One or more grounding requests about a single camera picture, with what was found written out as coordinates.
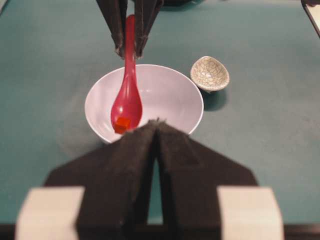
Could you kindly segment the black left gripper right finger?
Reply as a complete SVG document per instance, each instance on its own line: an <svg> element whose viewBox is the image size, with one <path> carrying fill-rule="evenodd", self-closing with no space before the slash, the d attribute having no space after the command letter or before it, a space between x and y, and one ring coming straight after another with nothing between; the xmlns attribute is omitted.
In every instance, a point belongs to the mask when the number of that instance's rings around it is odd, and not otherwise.
<svg viewBox="0 0 320 240"><path fill-rule="evenodd" d="M218 186L257 186L253 172L165 122L156 124L164 224L174 240L221 237Z"/></svg>

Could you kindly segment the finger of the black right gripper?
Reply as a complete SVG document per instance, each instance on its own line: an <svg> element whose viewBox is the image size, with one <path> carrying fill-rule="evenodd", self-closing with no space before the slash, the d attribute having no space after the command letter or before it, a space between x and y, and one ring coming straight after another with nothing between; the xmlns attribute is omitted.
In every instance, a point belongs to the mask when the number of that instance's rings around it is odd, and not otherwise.
<svg viewBox="0 0 320 240"><path fill-rule="evenodd" d="M115 45L115 53L124 59L125 55L125 22L127 0L96 0L103 18L110 30Z"/></svg>
<svg viewBox="0 0 320 240"><path fill-rule="evenodd" d="M134 0L136 59L143 55L149 33L163 4L163 0Z"/></svg>

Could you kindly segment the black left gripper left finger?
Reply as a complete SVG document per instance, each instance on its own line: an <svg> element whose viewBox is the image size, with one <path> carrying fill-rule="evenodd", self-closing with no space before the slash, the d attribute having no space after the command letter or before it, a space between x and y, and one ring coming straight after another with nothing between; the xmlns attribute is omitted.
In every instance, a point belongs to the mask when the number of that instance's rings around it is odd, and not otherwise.
<svg viewBox="0 0 320 240"><path fill-rule="evenodd" d="M45 187L83 186L76 219L81 240L132 240L147 222L157 122L53 169Z"/></svg>

